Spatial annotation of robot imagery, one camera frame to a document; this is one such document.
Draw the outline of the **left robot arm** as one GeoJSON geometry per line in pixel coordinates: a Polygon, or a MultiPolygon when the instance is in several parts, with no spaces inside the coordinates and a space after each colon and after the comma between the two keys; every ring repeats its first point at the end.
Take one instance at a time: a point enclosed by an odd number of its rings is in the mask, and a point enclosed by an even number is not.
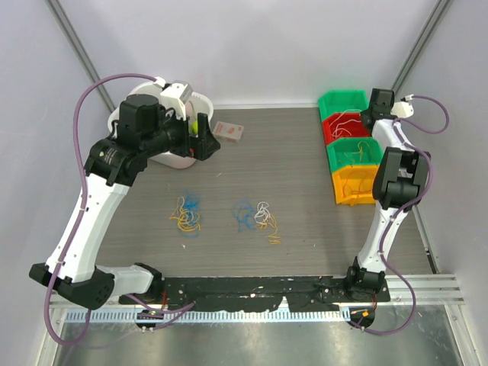
{"type": "Polygon", "coordinates": [[[82,166],[82,190],[62,240],[44,263],[32,265],[29,276],[64,299],[96,310],[113,296],[135,296],[156,303],[164,291],[162,273],[143,263],[129,267],[95,264],[111,219],[153,156],[173,153],[204,161],[220,149],[212,135],[210,113],[197,113],[192,134],[183,107],[164,98],[136,94],[120,103],[116,135],[99,140],[82,166]]]}

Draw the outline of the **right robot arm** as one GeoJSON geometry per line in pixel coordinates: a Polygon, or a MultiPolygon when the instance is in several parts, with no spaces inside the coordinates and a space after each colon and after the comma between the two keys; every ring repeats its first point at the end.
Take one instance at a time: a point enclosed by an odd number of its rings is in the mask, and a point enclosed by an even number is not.
{"type": "Polygon", "coordinates": [[[363,126],[383,150],[383,158],[372,188],[374,219],[343,281],[343,291],[353,301],[371,300],[385,288],[387,258],[395,236],[422,199],[429,178],[430,155],[418,151],[400,123],[400,112],[413,108],[410,104],[400,107],[394,97],[392,90],[374,88],[367,109],[360,113],[363,126]]]}

